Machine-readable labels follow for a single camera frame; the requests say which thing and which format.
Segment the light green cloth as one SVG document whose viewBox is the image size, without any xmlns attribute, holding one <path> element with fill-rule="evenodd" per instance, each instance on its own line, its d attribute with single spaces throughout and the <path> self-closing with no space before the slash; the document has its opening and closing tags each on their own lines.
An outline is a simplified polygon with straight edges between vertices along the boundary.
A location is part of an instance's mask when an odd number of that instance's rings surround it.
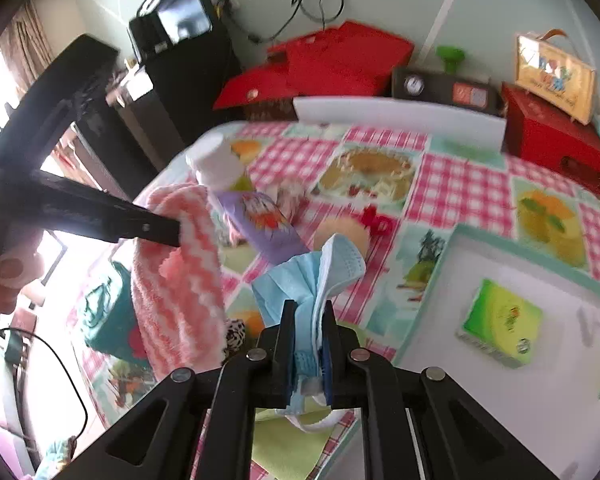
<svg viewBox="0 0 600 480">
<path fill-rule="evenodd" d="M 342 414 L 329 408 L 312 408 L 299 416 L 298 428 L 275 410 L 258 411 L 252 460 L 276 479 L 308 478 Z"/>
</svg>

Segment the leopard print cloth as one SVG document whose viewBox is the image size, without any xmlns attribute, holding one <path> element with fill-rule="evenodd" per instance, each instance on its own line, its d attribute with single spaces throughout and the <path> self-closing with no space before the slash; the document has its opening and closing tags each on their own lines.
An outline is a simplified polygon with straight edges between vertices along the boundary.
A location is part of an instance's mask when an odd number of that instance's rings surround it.
<svg viewBox="0 0 600 480">
<path fill-rule="evenodd" d="M 246 324 L 240 318 L 227 321 L 225 334 L 224 358 L 222 363 L 237 354 L 246 340 Z"/>
</svg>

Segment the pink white zigzag towel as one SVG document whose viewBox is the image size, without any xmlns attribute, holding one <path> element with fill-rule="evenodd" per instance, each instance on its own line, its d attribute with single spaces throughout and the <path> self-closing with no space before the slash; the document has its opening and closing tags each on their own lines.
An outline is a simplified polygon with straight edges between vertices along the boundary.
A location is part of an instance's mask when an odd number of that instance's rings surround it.
<svg viewBox="0 0 600 480">
<path fill-rule="evenodd" d="M 132 300 L 148 362 L 157 380 L 180 367 L 218 368 L 227 322 L 207 189 L 193 183 L 157 188 L 148 207 L 180 222 L 178 247 L 135 244 Z"/>
</svg>

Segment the purple cartoon snack pouch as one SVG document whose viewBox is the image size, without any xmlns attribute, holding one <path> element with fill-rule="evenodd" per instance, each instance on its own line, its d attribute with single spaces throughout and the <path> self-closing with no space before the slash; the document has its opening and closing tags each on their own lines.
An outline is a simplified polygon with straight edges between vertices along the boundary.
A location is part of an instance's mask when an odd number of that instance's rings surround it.
<svg viewBox="0 0 600 480">
<path fill-rule="evenodd" d="M 309 251 L 296 229 L 267 195 L 256 191 L 226 191 L 216 197 L 232 225 L 273 266 Z"/>
</svg>

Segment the light blue face mask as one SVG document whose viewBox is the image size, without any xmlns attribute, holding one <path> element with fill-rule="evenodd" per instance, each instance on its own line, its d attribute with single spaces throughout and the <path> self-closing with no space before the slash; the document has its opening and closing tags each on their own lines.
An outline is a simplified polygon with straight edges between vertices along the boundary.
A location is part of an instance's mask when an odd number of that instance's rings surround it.
<svg viewBox="0 0 600 480">
<path fill-rule="evenodd" d="M 323 314 L 327 303 L 366 272 L 364 257 L 346 236 L 334 234 L 317 252 L 306 252 L 274 266 L 251 282 L 252 293 L 264 324 L 268 327 L 282 320 L 284 303 L 292 300 L 294 344 L 291 362 L 291 396 L 279 414 L 306 434 L 317 434 L 336 425 L 343 410 L 332 410 L 326 417 L 305 424 L 300 416 L 306 412 L 306 400 L 326 406 L 326 375 L 321 362 L 323 351 Z"/>
</svg>

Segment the black cabinet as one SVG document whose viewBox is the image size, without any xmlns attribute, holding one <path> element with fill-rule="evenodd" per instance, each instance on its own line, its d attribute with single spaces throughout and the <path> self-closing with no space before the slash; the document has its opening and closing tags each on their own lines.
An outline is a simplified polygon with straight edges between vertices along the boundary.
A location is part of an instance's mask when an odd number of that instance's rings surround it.
<svg viewBox="0 0 600 480">
<path fill-rule="evenodd" d="M 224 84 L 240 73 L 230 33 L 212 3 L 212 29 L 151 58 L 125 81 L 122 114 L 147 157 L 162 169 L 209 129 L 239 116 L 214 110 Z"/>
</svg>

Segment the black monitor screen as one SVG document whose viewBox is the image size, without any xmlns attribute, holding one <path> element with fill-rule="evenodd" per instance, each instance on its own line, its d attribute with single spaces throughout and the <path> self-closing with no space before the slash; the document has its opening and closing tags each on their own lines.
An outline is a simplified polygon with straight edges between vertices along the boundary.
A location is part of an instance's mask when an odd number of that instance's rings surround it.
<svg viewBox="0 0 600 480">
<path fill-rule="evenodd" d="M 179 42 L 212 29 L 208 0 L 143 0 L 129 21 L 137 61 L 146 63 Z"/>
</svg>

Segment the white plastic medicine bottle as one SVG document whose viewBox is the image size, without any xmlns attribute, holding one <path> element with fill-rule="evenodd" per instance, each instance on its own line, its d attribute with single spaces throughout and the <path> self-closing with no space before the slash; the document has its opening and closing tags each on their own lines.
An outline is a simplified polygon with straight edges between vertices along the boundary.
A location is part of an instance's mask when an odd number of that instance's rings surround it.
<svg viewBox="0 0 600 480">
<path fill-rule="evenodd" d="M 254 191 L 246 167 L 218 132 L 205 133 L 185 152 L 196 180 L 211 192 Z"/>
</svg>

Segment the flat red gift box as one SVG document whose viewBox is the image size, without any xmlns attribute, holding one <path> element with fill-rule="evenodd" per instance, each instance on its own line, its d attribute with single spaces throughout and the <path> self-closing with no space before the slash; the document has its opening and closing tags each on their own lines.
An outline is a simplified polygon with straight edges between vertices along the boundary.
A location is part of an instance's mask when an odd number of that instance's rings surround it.
<svg viewBox="0 0 600 480">
<path fill-rule="evenodd" d="M 216 98 L 214 110 L 228 110 L 250 104 L 293 99 L 300 92 L 289 84 L 288 66 L 264 64 L 230 78 Z"/>
</svg>

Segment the checkered cake-print tablecloth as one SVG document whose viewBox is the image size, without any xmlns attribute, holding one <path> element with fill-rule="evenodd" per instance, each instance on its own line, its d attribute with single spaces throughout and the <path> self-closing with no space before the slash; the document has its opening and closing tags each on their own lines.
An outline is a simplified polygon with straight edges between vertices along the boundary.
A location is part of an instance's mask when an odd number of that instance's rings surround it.
<svg viewBox="0 0 600 480">
<path fill-rule="evenodd" d="M 336 297 L 335 312 L 338 321 L 358 330 L 360 341 L 393 362 L 404 355 L 443 242 L 458 224 L 516 240 L 600 283 L 600 198 L 533 162 L 396 129 L 230 122 L 208 134 L 224 136 L 259 191 L 282 187 L 284 179 L 299 182 L 306 194 L 290 222 L 305 242 L 314 241 L 326 219 L 362 222 L 371 206 L 384 215 L 388 234 L 372 235 L 367 272 Z M 264 314 L 257 313 L 250 283 L 270 265 L 248 244 L 220 244 L 228 316 L 242 320 L 253 342 Z M 105 428 L 155 383 L 148 364 L 119 359 L 86 342 L 74 348 Z M 287 467 L 279 452 L 264 448 L 270 430 L 258 430 L 256 440 L 263 443 L 257 443 L 251 466 L 255 479 L 324 479 L 360 429 L 352 412 L 328 437 L 324 432 L 299 437 L 290 422 L 264 426 L 272 428 L 272 438 L 294 434 L 301 450 Z"/>
</svg>

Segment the large red gift bag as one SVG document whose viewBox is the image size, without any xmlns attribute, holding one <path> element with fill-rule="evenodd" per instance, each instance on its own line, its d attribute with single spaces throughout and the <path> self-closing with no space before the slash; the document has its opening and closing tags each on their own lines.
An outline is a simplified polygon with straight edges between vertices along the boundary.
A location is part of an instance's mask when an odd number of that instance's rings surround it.
<svg viewBox="0 0 600 480">
<path fill-rule="evenodd" d="M 410 62 L 411 40 L 356 21 L 327 27 L 268 48 L 287 67 L 302 96 L 384 96 L 392 71 Z"/>
</svg>

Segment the red carton box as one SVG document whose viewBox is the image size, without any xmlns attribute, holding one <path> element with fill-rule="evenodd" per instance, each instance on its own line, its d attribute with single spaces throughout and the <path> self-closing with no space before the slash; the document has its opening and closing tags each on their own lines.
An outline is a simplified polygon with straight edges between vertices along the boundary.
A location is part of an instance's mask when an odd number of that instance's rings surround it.
<svg viewBox="0 0 600 480">
<path fill-rule="evenodd" d="M 600 196 L 600 137 L 594 127 L 514 84 L 502 84 L 502 97 L 506 150 Z"/>
</svg>

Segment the black box with gauge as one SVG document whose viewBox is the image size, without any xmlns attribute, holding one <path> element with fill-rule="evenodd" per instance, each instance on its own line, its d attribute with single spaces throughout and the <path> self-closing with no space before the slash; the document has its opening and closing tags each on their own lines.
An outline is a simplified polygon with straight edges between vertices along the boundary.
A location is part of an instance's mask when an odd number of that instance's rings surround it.
<svg viewBox="0 0 600 480">
<path fill-rule="evenodd" d="M 504 102 L 490 84 L 430 70 L 398 66 L 391 75 L 393 99 L 466 108 L 498 116 Z"/>
</svg>

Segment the green dumbbell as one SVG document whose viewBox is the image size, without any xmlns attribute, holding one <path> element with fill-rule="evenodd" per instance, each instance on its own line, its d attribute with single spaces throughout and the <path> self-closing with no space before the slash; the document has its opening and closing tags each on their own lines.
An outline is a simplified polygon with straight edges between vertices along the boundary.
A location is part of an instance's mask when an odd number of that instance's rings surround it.
<svg viewBox="0 0 600 480">
<path fill-rule="evenodd" d="M 453 46 L 437 46 L 436 55 L 443 63 L 444 72 L 449 75 L 456 75 L 466 58 L 463 49 Z"/>
</svg>

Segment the yellow cartoon gift box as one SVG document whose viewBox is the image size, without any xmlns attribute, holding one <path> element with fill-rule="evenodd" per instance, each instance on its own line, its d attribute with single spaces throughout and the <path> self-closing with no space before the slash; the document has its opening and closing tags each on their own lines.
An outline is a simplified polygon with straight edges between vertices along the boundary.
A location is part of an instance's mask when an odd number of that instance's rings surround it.
<svg viewBox="0 0 600 480">
<path fill-rule="evenodd" d="M 596 82 L 596 69 L 581 60 L 562 29 L 516 36 L 515 84 L 585 126 L 593 117 Z"/>
</svg>

